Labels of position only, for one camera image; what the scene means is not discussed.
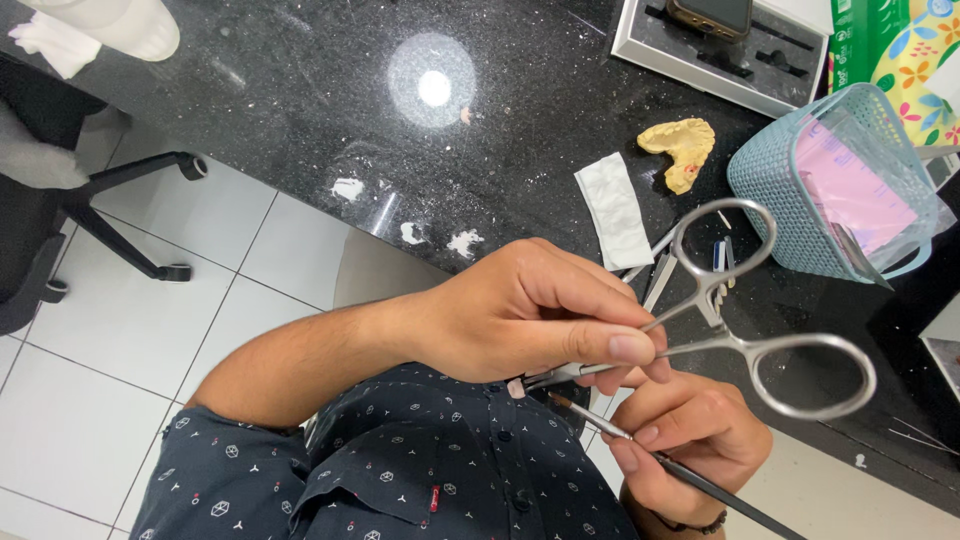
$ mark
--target office chair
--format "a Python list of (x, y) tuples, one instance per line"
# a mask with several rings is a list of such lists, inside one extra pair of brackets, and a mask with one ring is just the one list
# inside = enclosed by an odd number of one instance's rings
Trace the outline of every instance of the office chair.
[[(0, 99), (34, 138), (67, 150), (76, 148), (84, 118), (107, 106), (3, 54)], [(66, 283), (51, 276), (65, 240), (60, 228), (67, 217), (147, 277), (190, 281), (189, 266), (156, 266), (90, 206), (97, 193), (171, 165), (190, 181), (206, 176), (204, 161), (185, 152), (113, 167), (90, 175), (88, 184), (73, 189), (36, 189), (0, 174), (0, 335), (29, 324), (40, 302), (55, 304), (66, 294)]]

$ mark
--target black granite countertop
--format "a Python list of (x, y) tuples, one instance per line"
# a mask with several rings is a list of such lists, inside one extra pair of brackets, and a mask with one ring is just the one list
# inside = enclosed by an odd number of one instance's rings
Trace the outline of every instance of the black granite countertop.
[[(172, 58), (149, 63), (104, 48), (69, 84), (451, 272), (531, 235), (600, 262), (573, 173), (617, 151), (653, 243), (683, 213), (731, 195), (725, 179), (731, 155), (770, 122), (610, 58), (619, 13), (612, 2), (165, 4), (180, 24)], [(7, 28), (30, 15), (15, 2), (0, 4)], [(52, 73), (9, 38), (0, 51)], [(442, 75), (422, 77), (427, 71)], [(442, 104), (426, 108), (420, 96)], [(692, 190), (677, 196), (663, 184), (669, 159), (646, 154), (635, 140), (649, 126), (690, 116), (706, 119), (717, 142)], [(331, 190), (341, 178), (363, 183), (356, 201)], [(726, 233), (738, 252), (758, 245), (742, 214), (727, 216), (731, 232), (705, 218), (691, 249), (705, 251)], [(415, 224), (415, 237), (425, 241), (404, 241), (404, 223)], [(484, 239), (472, 244), (472, 257), (447, 249), (451, 236), (474, 229)], [(831, 331), (871, 355), (876, 397), (849, 417), (825, 424), (780, 417), (760, 403), (744, 362), (732, 353), (691, 354), (673, 363), (738, 384), (770, 425), (851, 466), (864, 454), (865, 473), (960, 515), (958, 462), (888, 431), (897, 417), (960, 447), (960, 407), (916, 337), (960, 287), (949, 277), (960, 267), (957, 236), (938, 238), (925, 267), (893, 281), (896, 294), (773, 261), (738, 280), (724, 316), (742, 337)], [(659, 306), (692, 291), (692, 280), (681, 274)], [(644, 273), (635, 281), (637, 291), (646, 280)], [(680, 343), (703, 336), (702, 326), (684, 318), (667, 328)], [(850, 387), (849, 370), (801, 360), (775, 359), (768, 374), (775, 392), (798, 397), (813, 387), (812, 394), (830, 395)]]

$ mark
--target bracelet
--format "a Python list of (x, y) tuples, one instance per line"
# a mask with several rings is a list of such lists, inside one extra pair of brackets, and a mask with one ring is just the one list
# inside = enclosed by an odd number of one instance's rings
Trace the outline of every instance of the bracelet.
[(690, 525), (684, 525), (682, 523), (678, 523), (677, 525), (670, 525), (666, 523), (666, 520), (664, 520), (663, 516), (659, 515), (659, 513), (653, 510), (650, 510), (650, 513), (656, 516), (657, 519), (660, 520), (660, 522), (663, 524), (664, 527), (669, 528), (674, 532), (681, 532), (689, 528), (691, 530), (699, 530), (700, 533), (704, 535), (713, 534), (714, 532), (720, 530), (720, 527), (722, 527), (723, 524), (727, 521), (727, 510), (720, 512), (720, 515), (717, 516), (717, 519), (713, 520), (713, 523), (711, 523), (710, 525), (707, 525), (706, 527), (693, 527)]

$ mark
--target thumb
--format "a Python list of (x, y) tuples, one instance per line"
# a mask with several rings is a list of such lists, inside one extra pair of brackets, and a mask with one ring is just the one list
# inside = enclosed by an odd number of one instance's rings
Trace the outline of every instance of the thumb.
[(635, 328), (595, 319), (515, 321), (521, 332), (515, 342), (535, 364), (549, 359), (552, 365), (567, 362), (643, 366), (656, 354), (653, 341)]

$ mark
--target forearm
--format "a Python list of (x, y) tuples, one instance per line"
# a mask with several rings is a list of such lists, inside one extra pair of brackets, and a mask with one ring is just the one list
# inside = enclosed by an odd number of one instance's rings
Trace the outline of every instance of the forearm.
[(305, 317), (260, 335), (220, 362), (186, 406), (258, 426), (299, 425), (340, 392), (407, 361), (410, 298)]
[(620, 488), (620, 503), (626, 508), (627, 514), (630, 515), (631, 521), (640, 533), (640, 538), (646, 540), (726, 540), (727, 538), (727, 533), (722, 528), (709, 536), (704, 536), (699, 530), (692, 528), (680, 532), (670, 530), (650, 510), (634, 500), (626, 482)]

